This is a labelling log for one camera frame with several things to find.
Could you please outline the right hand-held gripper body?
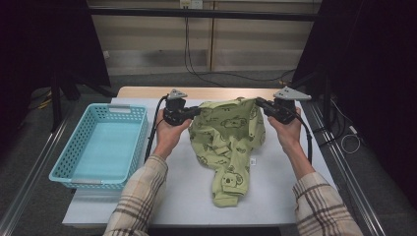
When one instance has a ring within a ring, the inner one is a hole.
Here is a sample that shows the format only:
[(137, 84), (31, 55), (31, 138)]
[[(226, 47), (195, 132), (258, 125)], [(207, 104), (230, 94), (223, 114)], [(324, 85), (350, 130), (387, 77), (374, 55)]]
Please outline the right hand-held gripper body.
[(275, 109), (273, 117), (284, 125), (291, 123), (296, 118), (296, 100), (310, 100), (312, 98), (308, 94), (289, 87), (282, 88), (273, 97), (272, 107)]

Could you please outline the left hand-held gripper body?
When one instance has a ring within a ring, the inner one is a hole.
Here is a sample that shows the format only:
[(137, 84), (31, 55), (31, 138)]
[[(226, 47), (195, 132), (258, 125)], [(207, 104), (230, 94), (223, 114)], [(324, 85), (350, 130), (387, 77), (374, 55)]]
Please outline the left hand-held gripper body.
[(167, 95), (165, 108), (163, 109), (163, 119), (169, 125), (179, 126), (185, 121), (182, 117), (186, 103), (185, 97), (187, 97), (187, 94), (176, 88)]

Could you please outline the green printed baby romper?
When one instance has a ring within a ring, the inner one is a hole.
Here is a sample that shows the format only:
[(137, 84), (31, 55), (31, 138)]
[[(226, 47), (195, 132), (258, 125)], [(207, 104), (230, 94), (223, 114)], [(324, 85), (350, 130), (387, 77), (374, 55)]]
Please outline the green printed baby romper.
[(206, 101), (189, 128), (198, 162), (214, 171), (216, 207), (235, 207), (250, 185), (252, 151), (266, 138), (264, 117), (253, 98)]

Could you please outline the light blue plastic basket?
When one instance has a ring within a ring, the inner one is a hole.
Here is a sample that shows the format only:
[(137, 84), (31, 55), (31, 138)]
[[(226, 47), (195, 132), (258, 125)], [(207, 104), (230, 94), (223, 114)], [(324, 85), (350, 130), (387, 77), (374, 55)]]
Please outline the light blue plastic basket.
[(72, 189), (123, 189), (140, 165), (148, 125), (144, 106), (89, 105), (49, 179)]

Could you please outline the person's left hand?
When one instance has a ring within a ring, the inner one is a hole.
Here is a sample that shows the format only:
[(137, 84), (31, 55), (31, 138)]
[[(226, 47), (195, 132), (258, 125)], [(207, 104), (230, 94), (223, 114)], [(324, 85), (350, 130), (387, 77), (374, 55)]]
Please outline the person's left hand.
[(181, 134), (191, 125), (188, 119), (180, 126), (171, 126), (163, 119), (163, 110), (157, 113), (156, 147), (152, 154), (166, 160), (179, 143)]

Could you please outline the person's right hand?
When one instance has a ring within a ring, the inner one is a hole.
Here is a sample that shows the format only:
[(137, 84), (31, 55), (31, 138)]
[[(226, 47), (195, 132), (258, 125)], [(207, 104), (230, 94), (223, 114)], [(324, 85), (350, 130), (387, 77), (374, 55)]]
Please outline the person's right hand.
[(277, 133), (278, 140), (286, 154), (293, 153), (300, 148), (301, 123), (294, 119), (285, 125), (278, 122), (275, 118), (269, 116), (268, 122), (273, 126)]

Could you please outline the black metal stand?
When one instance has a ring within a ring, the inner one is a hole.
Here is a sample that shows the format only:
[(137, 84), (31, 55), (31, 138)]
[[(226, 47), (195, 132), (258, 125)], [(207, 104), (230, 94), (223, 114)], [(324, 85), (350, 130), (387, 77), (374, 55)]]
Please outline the black metal stand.
[(313, 101), (323, 99), (324, 126), (330, 130), (330, 79), (328, 72), (326, 70), (303, 72), (301, 69), (296, 69), (290, 86), (310, 95)]
[(61, 94), (64, 94), (69, 100), (78, 100), (81, 97), (81, 93), (77, 84), (85, 85), (105, 97), (116, 96), (115, 92), (102, 88), (100, 85), (89, 81), (87, 78), (82, 77), (73, 71), (54, 71), (50, 80), (53, 109), (52, 132), (55, 132), (58, 126), (63, 122)]

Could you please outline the white table cover board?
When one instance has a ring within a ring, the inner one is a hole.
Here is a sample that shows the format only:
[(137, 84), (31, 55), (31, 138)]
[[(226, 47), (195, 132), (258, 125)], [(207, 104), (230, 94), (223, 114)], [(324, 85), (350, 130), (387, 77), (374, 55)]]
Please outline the white table cover board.
[[(267, 226), (295, 223), (296, 182), (291, 164), (282, 151), (274, 128), (263, 114), (264, 144), (251, 155), (250, 184), (236, 207), (217, 207), (212, 202), (214, 171), (197, 161), (189, 133), (167, 159), (167, 184), (152, 218), (154, 227)], [(335, 188), (325, 159), (313, 138), (313, 166)], [(106, 226), (116, 208), (120, 191), (77, 190), (62, 223), (75, 227)]]

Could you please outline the black curtain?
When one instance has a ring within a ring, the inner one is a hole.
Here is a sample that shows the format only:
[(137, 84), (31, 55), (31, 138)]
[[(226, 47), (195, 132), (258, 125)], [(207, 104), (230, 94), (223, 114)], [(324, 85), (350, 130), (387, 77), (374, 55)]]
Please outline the black curtain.
[(331, 87), (417, 209), (417, 0), (322, 0), (293, 80)]
[(110, 85), (87, 0), (0, 0), (0, 159), (40, 88)]

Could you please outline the black horizontal metal bar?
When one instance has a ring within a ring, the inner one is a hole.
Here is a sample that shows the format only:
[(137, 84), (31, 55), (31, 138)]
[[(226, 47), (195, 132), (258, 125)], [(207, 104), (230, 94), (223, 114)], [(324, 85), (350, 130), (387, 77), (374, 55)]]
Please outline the black horizontal metal bar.
[(193, 10), (193, 9), (146, 9), (89, 7), (92, 15), (103, 16), (137, 16), (137, 17), (177, 17), (236, 20), (270, 20), (292, 22), (314, 22), (322, 18), (318, 14)]

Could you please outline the white wall socket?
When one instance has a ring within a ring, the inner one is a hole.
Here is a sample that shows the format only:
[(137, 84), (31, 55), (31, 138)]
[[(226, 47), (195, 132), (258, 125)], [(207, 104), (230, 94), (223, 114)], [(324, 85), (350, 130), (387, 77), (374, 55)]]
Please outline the white wall socket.
[(181, 9), (197, 9), (202, 10), (204, 8), (203, 0), (179, 0)]

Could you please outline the aluminium floor rail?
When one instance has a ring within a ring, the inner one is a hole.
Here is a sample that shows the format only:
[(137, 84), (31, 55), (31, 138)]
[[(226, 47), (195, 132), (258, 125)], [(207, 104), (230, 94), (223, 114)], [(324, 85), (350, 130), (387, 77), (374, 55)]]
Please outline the aluminium floor rail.
[(0, 236), (12, 235), (73, 111), (65, 108), (56, 127), (52, 111), (33, 111), (7, 150), (0, 171)]
[(355, 211), (355, 217), (366, 225), (364, 233), (371, 236), (386, 236), (386, 233), (377, 217), (376, 212), (370, 205), (353, 171), (351, 170), (342, 149), (336, 142), (335, 136), (324, 126), (323, 112), (317, 104), (308, 104), (308, 109), (312, 112), (314, 123), (318, 127), (317, 134), (325, 141), (323, 149), (331, 153), (331, 157), (337, 165), (339, 175), (343, 179), (344, 189), (348, 193), (350, 205)]

